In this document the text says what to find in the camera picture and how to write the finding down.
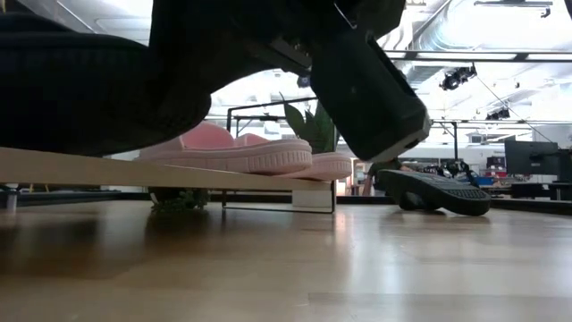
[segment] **plant pot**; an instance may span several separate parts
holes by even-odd
[[[293,191],[292,206],[301,208],[331,208],[335,198],[331,191]]]

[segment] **wooden shelf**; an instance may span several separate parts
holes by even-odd
[[[330,183],[0,148],[0,182],[225,190],[328,191]]]

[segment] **person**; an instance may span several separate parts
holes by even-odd
[[[385,186],[380,182],[377,174],[382,170],[401,170],[401,171],[413,171],[410,168],[404,166],[396,157],[390,161],[386,162],[376,162],[372,164],[367,172],[366,182],[364,183],[364,192],[362,196],[371,196],[372,186],[375,189],[374,195],[376,197],[385,196]]]

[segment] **black metal stand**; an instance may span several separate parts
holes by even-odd
[[[273,102],[273,103],[269,103],[269,104],[257,104],[257,105],[253,105],[253,106],[239,106],[239,107],[231,107],[228,109],[227,115],[226,115],[226,131],[230,132],[231,128],[232,128],[232,120],[236,120],[236,134],[237,136],[240,133],[240,127],[239,127],[239,123],[241,120],[258,120],[258,121],[274,121],[274,122],[279,122],[279,121],[283,121],[286,120],[286,117],[284,116],[272,116],[272,115],[232,115],[232,113],[234,111],[237,110],[244,110],[244,109],[250,109],[250,108],[259,108],[259,107],[265,107],[265,106],[277,106],[277,105],[282,105],[282,104],[289,104],[289,103],[301,103],[301,102],[307,102],[307,101],[311,101],[311,100],[317,100],[317,97],[308,97],[308,98],[299,98],[299,99],[292,99],[292,100],[285,100],[282,102]],[[332,134],[335,138],[336,136],[336,132],[334,129],[334,132]],[[222,204],[223,204],[223,209],[240,209],[240,210],[266,210],[266,211],[278,211],[278,212],[294,212],[294,213],[308,213],[308,214],[327,214],[327,215],[332,215],[335,211],[336,211],[336,181],[333,181],[330,183],[330,193],[332,195],[332,202],[331,202],[331,206],[330,209],[327,211],[318,211],[318,210],[296,210],[296,209],[277,209],[277,208],[243,208],[243,207],[228,207],[227,206],[227,192],[228,191],[223,191],[223,199],[222,199]]]

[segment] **green leaf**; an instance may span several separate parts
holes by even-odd
[[[302,113],[296,107],[290,104],[284,104],[284,115],[286,115],[286,122],[288,125],[292,128],[294,133],[301,138],[303,135],[302,132],[306,127]]]

